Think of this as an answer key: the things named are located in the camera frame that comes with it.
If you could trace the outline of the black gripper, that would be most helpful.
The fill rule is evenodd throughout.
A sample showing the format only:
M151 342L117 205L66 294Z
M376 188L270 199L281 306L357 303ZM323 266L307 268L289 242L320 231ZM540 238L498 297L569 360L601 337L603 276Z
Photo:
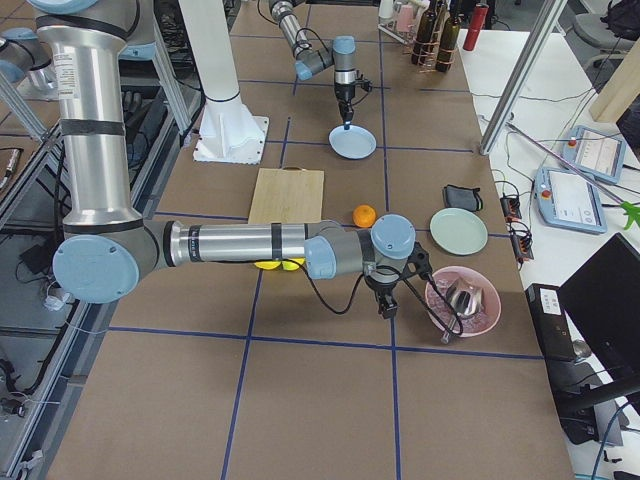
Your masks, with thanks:
M353 120L353 107L351 105L355 98L356 86L354 83L349 84L334 84L334 94L338 102L339 113L342 123L350 125Z
M394 317L398 303L394 297L394 289L400 277L398 274L371 274L365 276L365 283L374 293L378 305L378 314L382 318Z

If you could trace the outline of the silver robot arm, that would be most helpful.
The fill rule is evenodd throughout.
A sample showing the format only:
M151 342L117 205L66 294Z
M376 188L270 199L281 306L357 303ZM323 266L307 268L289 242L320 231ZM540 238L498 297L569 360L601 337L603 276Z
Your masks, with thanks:
M301 1L269 1L272 20L282 31L295 59L297 78L301 81L329 69L334 70L334 94L343 127L349 130L354 117L353 100L361 80L355 65L356 44L352 36L337 36L330 46L314 48L300 25L294 8Z
M295 58L296 76L307 80L334 68L334 92L343 126L336 136L358 132L351 125L357 75L352 36L313 49L294 13L304 1L269 1L272 19ZM374 292L378 312L393 318L393 289L411 287L407 263L417 265L415 229L403 216L387 214L369 229L346 231L331 221L265 225L193 225L145 221L131 200L125 120L118 61L127 50L155 53L152 1L28 1L35 9L38 40L52 50L60 107L59 128L71 180L64 241L53 255L57 282L76 299L111 303L129 294L149 273L186 262L254 263L304 258L312 279L360 273ZM256 164L262 156L268 118L253 116L241 99L220 1L180 1L180 10L205 97L204 159Z

